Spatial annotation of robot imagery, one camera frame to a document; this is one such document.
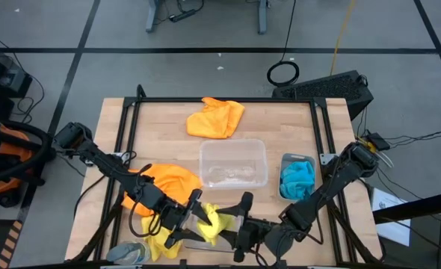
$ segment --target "wooden tabletop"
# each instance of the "wooden tabletop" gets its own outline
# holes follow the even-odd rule
[[[95,143],[105,152],[113,152],[117,136],[123,99],[105,99],[96,130]],[[347,106],[344,99],[328,99],[328,112],[332,126],[336,151],[341,152],[345,146],[354,141],[354,132]],[[256,138],[264,142],[268,160],[268,183],[265,187],[254,190],[238,191],[204,191],[201,200],[221,205],[237,204],[244,191],[251,191],[254,195],[253,207],[250,214],[253,217],[277,221],[277,215],[289,204],[279,199],[277,194],[280,160],[286,152],[310,155],[317,158],[315,137],[313,134],[312,118],[308,104],[301,103],[244,103],[244,115],[231,139]],[[199,103],[142,103],[138,118],[138,127],[135,135],[134,151],[137,158],[131,163],[132,168],[140,168],[148,163],[178,164],[199,174],[199,148],[207,140],[192,137],[185,130],[185,119],[203,107]],[[324,124],[320,109],[317,109],[318,121],[323,137],[323,146],[327,152],[327,140],[324,136]],[[126,128],[129,129],[128,116]],[[127,134],[123,140],[123,150],[126,150]],[[87,169],[82,191],[101,176],[95,168]],[[321,185],[320,168],[317,167],[316,187]],[[67,248],[66,259],[75,256],[89,241],[99,225],[102,204],[108,181],[104,180],[86,194],[78,207],[70,242]],[[351,226],[362,242],[377,258],[381,257],[381,248],[370,209],[368,194],[359,182],[349,184],[345,189],[345,198],[350,216]],[[123,210],[119,242],[136,241],[129,231],[127,219],[128,211]],[[284,256],[288,265],[334,265],[333,245],[328,223],[327,210],[320,210],[319,218],[324,232],[324,244],[318,245],[310,239],[294,245]],[[141,230],[139,217],[134,218],[135,227]],[[342,255],[348,261],[345,236],[338,226]],[[312,225],[310,232],[319,238],[317,223]],[[111,228],[105,235],[105,256],[111,238]],[[275,258],[265,246],[261,246],[260,253],[269,264]],[[189,265],[226,265],[235,264],[232,253],[208,252],[182,248],[177,259],[159,259],[156,264],[178,265],[180,259],[187,259]],[[248,254],[243,265],[257,265],[254,255]]]

